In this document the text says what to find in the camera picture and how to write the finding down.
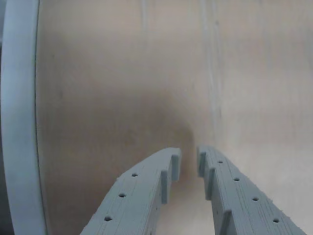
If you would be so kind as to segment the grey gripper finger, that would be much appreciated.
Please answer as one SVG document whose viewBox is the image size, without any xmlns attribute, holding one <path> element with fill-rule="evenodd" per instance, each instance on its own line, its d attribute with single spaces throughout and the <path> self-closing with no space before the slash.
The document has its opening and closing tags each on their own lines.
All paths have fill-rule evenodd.
<svg viewBox="0 0 313 235">
<path fill-rule="evenodd" d="M 120 175 L 83 235 L 154 235 L 160 208 L 179 180 L 181 150 L 165 148 Z"/>
<path fill-rule="evenodd" d="M 217 235 L 304 234 L 220 151 L 199 146 L 197 164 Z"/>
</svg>

